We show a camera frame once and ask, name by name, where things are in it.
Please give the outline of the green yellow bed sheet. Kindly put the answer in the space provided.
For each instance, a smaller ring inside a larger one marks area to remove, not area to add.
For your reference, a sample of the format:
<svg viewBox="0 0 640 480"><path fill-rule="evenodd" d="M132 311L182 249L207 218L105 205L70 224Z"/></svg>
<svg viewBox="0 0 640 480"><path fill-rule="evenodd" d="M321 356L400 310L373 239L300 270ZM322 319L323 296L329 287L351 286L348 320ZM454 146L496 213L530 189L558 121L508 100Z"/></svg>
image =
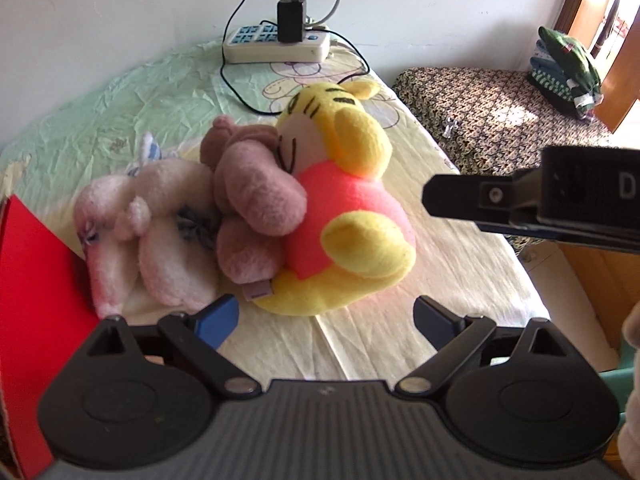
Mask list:
<svg viewBox="0 0 640 480"><path fill-rule="evenodd" d="M222 67L218 44L198 44L130 70L26 127L2 151L1 192L18 196L67 246L77 248L77 194L94 178L134 166L145 133L164 153L194 159L216 116L227 114L241 124L270 122L299 88L338 81L359 69L358 58L337 46L318 66ZM243 302L239 326L221 353L260 382L396 382L433 352L413 325L413 303L421 295L458 315L485 315L501 326L523 326L547 315L502 236L426 213L424 183L454 166L405 104L382 87L366 109L393 144L384 184L416 233L416 264L395 287L315 318L274 315Z"/></svg>

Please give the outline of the red cardboard box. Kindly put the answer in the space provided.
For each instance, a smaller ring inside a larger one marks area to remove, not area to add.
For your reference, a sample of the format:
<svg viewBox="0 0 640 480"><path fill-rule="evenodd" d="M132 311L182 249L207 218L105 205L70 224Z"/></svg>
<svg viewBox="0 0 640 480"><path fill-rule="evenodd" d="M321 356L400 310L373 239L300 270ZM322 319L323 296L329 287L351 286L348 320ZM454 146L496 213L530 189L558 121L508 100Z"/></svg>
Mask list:
<svg viewBox="0 0 640 480"><path fill-rule="evenodd" d="M9 197L1 211L1 413L25 479L52 462L38 403L96 324L84 259Z"/></svg>

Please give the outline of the white power strip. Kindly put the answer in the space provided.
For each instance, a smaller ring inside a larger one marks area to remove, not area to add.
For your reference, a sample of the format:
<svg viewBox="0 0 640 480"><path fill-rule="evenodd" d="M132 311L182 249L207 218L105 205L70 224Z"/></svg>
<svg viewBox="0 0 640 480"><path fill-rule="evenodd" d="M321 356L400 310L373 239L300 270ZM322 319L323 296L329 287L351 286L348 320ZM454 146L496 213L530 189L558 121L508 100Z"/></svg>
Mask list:
<svg viewBox="0 0 640 480"><path fill-rule="evenodd" d="M320 63L330 52L330 36L321 32L305 32L297 44L278 41L276 25L265 23L235 29L224 40L224 59L231 64L247 63Z"/></svg>

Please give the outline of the patterned brown cushioned stool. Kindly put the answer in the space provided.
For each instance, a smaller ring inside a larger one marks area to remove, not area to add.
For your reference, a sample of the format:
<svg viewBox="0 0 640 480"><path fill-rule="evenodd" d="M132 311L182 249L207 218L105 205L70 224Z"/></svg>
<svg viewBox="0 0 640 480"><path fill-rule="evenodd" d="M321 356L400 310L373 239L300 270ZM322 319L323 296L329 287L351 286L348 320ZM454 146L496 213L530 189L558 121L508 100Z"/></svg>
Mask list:
<svg viewBox="0 0 640 480"><path fill-rule="evenodd" d="M547 145L611 144L606 125L527 72L413 67L393 90L462 174L536 167Z"/></svg>

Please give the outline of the yellow tiger plush toy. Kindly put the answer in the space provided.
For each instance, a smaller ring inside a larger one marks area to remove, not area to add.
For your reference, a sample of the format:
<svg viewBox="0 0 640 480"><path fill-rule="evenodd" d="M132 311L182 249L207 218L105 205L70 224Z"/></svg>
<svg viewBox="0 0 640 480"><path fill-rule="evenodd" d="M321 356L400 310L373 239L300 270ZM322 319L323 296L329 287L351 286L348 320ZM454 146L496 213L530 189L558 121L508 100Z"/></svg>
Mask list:
<svg viewBox="0 0 640 480"><path fill-rule="evenodd" d="M283 240L285 264L258 307L313 316L400 282L416 262L411 223L382 177L393 155L363 107L371 79L316 82L282 110L278 156L307 196L302 223Z"/></svg>

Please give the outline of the folded green clothes stack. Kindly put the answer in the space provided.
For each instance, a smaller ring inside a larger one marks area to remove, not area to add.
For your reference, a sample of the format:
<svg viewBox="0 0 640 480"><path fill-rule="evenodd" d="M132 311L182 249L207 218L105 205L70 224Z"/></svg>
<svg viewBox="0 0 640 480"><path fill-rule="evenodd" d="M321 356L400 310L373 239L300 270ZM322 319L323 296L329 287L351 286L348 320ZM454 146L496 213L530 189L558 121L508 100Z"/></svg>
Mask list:
<svg viewBox="0 0 640 480"><path fill-rule="evenodd" d="M565 115L591 122L603 101L602 81L594 59L575 38L540 26L529 80Z"/></svg>

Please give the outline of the white plush rabbit toy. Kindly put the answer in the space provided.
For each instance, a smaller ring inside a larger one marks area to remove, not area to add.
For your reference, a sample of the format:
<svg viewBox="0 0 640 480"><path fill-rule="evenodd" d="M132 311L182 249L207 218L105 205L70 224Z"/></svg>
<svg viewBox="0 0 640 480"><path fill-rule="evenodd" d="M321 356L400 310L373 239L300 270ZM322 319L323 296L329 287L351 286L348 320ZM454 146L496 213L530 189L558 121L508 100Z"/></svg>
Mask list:
<svg viewBox="0 0 640 480"><path fill-rule="evenodd" d="M151 133L131 169L82 189L73 219L99 318L122 314L137 282L168 308L196 312L216 298L213 171L164 154Z"/></svg>

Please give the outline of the brown pink plush toy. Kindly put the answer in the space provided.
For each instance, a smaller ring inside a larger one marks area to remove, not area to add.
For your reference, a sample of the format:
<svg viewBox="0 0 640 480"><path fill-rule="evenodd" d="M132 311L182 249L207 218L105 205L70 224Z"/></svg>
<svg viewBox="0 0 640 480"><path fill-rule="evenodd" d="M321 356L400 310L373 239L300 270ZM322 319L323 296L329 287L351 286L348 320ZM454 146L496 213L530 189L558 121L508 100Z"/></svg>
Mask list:
<svg viewBox="0 0 640 480"><path fill-rule="evenodd" d="M213 120L200 162L213 170L215 203L222 213L216 238L220 270L247 300L273 294L283 268L283 239L302 223L307 194L282 156L283 136L266 124Z"/></svg>

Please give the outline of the wooden door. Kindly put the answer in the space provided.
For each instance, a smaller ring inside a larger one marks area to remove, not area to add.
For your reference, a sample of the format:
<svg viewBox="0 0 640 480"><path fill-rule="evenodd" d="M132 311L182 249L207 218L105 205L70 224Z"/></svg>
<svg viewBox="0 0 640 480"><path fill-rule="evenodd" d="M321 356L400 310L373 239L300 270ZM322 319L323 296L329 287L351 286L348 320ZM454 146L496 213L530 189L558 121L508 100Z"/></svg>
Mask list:
<svg viewBox="0 0 640 480"><path fill-rule="evenodd" d="M596 116L616 133L639 105L639 0L564 0L554 27L596 62L603 92Z"/></svg>

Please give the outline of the black charger adapter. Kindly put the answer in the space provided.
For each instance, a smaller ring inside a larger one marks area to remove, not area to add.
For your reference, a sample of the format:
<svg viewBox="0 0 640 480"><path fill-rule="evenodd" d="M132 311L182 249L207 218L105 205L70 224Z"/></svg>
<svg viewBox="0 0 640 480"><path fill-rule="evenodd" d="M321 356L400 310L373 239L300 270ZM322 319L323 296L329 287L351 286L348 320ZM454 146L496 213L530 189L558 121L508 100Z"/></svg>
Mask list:
<svg viewBox="0 0 640 480"><path fill-rule="evenodd" d="M306 0L279 0L277 3L278 41L302 42L306 30Z"/></svg>

